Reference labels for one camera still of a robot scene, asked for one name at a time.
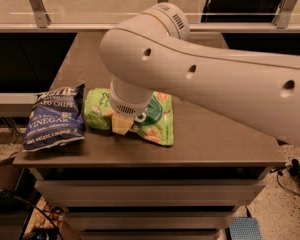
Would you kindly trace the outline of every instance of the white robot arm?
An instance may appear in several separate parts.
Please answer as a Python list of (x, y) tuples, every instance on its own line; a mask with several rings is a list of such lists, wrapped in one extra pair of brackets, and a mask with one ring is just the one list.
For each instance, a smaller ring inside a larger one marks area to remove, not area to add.
[(204, 47), (189, 32), (182, 11), (161, 3), (105, 34), (113, 109), (137, 116), (162, 91), (300, 147), (300, 56)]

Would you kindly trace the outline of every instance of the chip bag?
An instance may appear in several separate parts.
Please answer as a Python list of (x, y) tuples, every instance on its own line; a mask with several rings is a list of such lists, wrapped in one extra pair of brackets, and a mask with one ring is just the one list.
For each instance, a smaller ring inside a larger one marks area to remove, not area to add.
[(23, 150), (37, 151), (83, 139), (83, 91), (82, 84), (42, 93), (32, 108)]
[[(93, 129), (111, 130), (114, 110), (110, 106), (110, 90), (96, 88), (89, 91), (85, 100), (84, 116)], [(153, 92), (145, 112), (134, 118), (130, 129), (142, 138), (169, 146), (173, 144), (173, 111), (171, 95)]]

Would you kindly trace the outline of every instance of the drawer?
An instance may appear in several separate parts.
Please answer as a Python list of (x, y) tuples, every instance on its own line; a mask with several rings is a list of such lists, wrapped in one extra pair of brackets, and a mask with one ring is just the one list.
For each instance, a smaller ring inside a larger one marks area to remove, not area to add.
[(37, 181), (54, 206), (241, 206), (264, 185), (259, 180)]
[(215, 231), (83, 232), (81, 240), (215, 240)]
[(123, 212), (66, 213), (64, 220), (86, 230), (216, 230), (227, 228), (233, 212)]

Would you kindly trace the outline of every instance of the vent grille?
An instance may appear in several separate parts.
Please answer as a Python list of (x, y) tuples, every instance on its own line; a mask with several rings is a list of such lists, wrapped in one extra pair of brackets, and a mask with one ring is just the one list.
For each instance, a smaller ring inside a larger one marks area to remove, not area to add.
[(163, 11), (168, 11), (170, 10), (170, 7), (164, 4), (158, 4), (157, 7), (159, 7)]
[(177, 26), (178, 26), (179, 29), (184, 28), (184, 24), (183, 24), (183, 22), (182, 22), (182, 20), (181, 20), (181, 18), (178, 14), (173, 15), (172, 18), (177, 23)]
[(126, 107), (126, 106), (123, 106), (123, 105), (118, 105), (117, 108), (122, 113), (129, 114), (129, 115), (130, 114), (134, 114), (136, 112), (134, 109)]

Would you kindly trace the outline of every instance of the gray tabletop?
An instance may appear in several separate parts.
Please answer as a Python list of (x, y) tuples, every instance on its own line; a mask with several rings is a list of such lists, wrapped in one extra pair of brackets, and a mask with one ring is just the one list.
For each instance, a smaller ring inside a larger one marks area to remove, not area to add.
[[(85, 93), (109, 87), (111, 76), (99, 55), (101, 32), (80, 33), (51, 89), (85, 83)], [(21, 152), (17, 167), (164, 167), (282, 165), (270, 136), (173, 97), (174, 144), (162, 147), (136, 135), (105, 136), (89, 127), (85, 138), (63, 147)]]

